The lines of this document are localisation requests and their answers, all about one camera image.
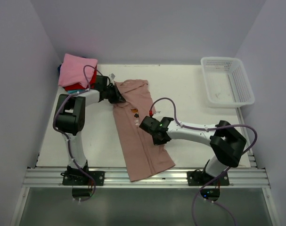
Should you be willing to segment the dusty pink printed t shirt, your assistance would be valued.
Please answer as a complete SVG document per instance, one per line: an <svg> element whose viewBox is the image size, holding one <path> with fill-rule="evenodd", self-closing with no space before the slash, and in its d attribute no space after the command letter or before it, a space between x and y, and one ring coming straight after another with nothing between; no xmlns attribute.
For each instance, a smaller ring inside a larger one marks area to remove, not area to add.
<svg viewBox="0 0 286 226"><path fill-rule="evenodd" d="M147 80L116 82L125 103L114 104L116 124L130 180L140 180L175 166L164 145L155 146L152 136L139 128L153 104Z"/></svg>

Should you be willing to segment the red t shirt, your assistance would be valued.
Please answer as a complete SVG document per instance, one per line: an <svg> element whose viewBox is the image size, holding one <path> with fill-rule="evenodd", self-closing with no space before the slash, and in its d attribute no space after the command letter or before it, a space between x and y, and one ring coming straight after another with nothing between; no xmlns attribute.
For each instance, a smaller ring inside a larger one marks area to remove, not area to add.
<svg viewBox="0 0 286 226"><path fill-rule="evenodd" d="M85 89L88 89L89 87L91 89L94 88L95 86L95 82L96 82L96 78L97 78L97 71L94 70L94 72L91 74L91 78L89 76L87 76L87 78L89 79L89 83L90 83L90 86L82 86L80 83L75 83L73 85L70 85L70 86L66 86L64 87L64 90L68 93L74 93L78 90L85 90Z"/></svg>

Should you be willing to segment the teal t shirt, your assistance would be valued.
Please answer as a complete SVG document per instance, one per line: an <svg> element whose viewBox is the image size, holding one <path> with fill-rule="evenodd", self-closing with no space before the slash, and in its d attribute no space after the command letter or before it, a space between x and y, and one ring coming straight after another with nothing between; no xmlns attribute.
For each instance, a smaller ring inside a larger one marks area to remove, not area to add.
<svg viewBox="0 0 286 226"><path fill-rule="evenodd" d="M63 87L68 94L77 93L86 89L81 85L81 81L86 82L86 80L83 74L80 74L79 70L69 71L64 69L61 72L61 67L62 65L59 65L57 68L59 73L58 86Z"/></svg>

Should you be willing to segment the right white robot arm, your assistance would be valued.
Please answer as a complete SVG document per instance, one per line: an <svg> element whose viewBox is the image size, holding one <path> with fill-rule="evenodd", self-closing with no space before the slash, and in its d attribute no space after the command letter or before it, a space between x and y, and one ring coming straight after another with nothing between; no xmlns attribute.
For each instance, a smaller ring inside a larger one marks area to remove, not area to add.
<svg viewBox="0 0 286 226"><path fill-rule="evenodd" d="M202 128L177 123L171 117L160 121L153 116L146 116L139 127L152 136L154 145L164 145L171 140L187 140L212 148L214 156L208 160L198 179L212 185L228 167L239 166L244 152L246 139L227 121L221 120L216 125L204 125Z"/></svg>

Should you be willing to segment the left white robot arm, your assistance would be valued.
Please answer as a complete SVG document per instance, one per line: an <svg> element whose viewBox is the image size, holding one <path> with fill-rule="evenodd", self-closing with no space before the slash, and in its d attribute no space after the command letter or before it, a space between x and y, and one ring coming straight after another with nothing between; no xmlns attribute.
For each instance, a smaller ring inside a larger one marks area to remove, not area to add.
<svg viewBox="0 0 286 226"><path fill-rule="evenodd" d="M72 94L59 95L53 129L62 134L69 157L67 175L80 185L88 183L88 161L84 154L81 132L85 124L86 107L108 100L111 104L125 103L112 76L96 76L92 87L76 91Z"/></svg>

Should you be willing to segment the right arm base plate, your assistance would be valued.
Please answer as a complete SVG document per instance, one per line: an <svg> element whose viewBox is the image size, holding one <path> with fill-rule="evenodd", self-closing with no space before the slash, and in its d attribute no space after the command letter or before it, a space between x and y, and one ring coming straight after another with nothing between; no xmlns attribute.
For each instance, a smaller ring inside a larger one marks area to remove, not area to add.
<svg viewBox="0 0 286 226"><path fill-rule="evenodd" d="M188 186L203 186L212 179L214 179L214 177L209 176L203 170L200 169L187 171ZM209 184L209 186L229 186L229 185L230 182L227 174Z"/></svg>

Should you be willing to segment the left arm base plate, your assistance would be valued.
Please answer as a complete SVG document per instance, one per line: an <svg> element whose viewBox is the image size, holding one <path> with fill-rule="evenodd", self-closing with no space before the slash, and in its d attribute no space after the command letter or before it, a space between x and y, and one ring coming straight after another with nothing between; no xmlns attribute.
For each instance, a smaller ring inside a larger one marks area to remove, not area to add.
<svg viewBox="0 0 286 226"><path fill-rule="evenodd" d="M76 172L76 174L68 173L67 171L62 172L60 175L63 177L62 184L64 186L103 186L105 179L104 171L89 171L87 174L94 179L92 181L89 177L81 172Z"/></svg>

